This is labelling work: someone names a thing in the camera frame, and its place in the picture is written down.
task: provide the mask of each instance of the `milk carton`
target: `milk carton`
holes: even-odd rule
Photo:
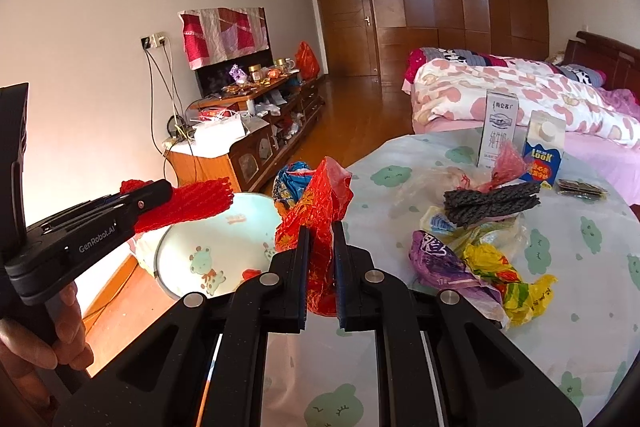
[[[522,156],[527,172],[520,179],[553,185],[564,152],[566,122],[544,111],[532,111]]]
[[[478,167],[494,168],[501,145],[505,141],[513,141],[517,118],[517,96],[510,92],[487,90]]]

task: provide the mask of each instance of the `wooden floor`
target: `wooden floor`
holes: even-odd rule
[[[384,142],[412,133],[410,98],[399,87],[361,76],[328,78],[320,89],[326,107],[291,161],[315,168],[331,156],[348,167]],[[90,374],[100,371],[173,303],[153,277],[137,267],[87,334],[95,353]]]

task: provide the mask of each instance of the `patterned tablecloth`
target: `patterned tablecloth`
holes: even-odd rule
[[[523,140],[518,133],[516,146]],[[434,201],[409,206],[395,219],[389,210],[412,176],[474,164],[479,139],[476,129],[404,136],[351,166],[348,243],[369,250],[377,268],[420,289],[408,249]],[[524,214],[529,240],[513,264],[527,282],[550,273],[558,283],[544,315],[506,334],[576,404],[587,425],[640,348],[640,223],[585,163],[565,155],[560,177],[611,193],[607,201],[587,203],[544,190],[542,204]],[[268,427],[377,426],[373,333],[345,333],[337,319],[309,314],[301,335],[270,335],[263,404]]]

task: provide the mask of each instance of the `wooden headboard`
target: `wooden headboard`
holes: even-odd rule
[[[587,32],[569,40],[564,64],[580,64],[607,75],[604,88],[629,89],[640,100],[640,50],[623,42]]]

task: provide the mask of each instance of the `glass jar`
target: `glass jar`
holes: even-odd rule
[[[262,80],[262,66],[260,64],[249,66],[249,75],[252,82],[260,82]]]

